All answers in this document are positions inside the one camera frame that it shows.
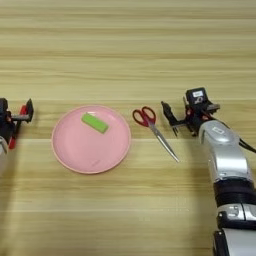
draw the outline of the black cable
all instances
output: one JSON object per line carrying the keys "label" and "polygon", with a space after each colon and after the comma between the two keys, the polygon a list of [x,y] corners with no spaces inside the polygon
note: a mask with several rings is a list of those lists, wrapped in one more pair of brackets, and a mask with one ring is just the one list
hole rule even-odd
{"label": "black cable", "polygon": [[241,147],[243,147],[244,149],[247,149],[247,150],[249,150],[249,151],[251,151],[251,152],[253,152],[253,153],[256,154],[256,149],[253,148],[252,146],[250,146],[248,143],[246,143],[246,142],[245,142],[243,139],[241,139],[241,138],[240,138],[240,143],[239,143],[239,145],[240,145]]}

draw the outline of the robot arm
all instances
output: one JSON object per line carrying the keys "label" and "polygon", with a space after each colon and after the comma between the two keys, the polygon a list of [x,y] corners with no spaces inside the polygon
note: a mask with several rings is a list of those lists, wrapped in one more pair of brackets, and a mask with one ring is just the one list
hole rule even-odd
{"label": "robot arm", "polygon": [[29,100],[22,106],[19,115],[12,115],[8,111],[8,102],[6,99],[0,99],[0,175],[7,164],[7,154],[9,149],[15,147],[21,123],[31,122],[34,115],[32,101]]}
{"label": "robot arm", "polygon": [[204,147],[217,204],[214,256],[255,256],[256,193],[240,146],[256,151],[212,117],[220,106],[209,101],[204,88],[188,90],[184,102],[186,117],[180,121],[167,103],[162,106],[176,136],[177,128],[186,125]]}
{"label": "robot arm", "polygon": [[214,234],[215,255],[253,256],[256,253],[256,193],[248,161],[239,146],[240,138],[213,120],[202,124],[199,140],[208,159],[218,207],[220,230]]}

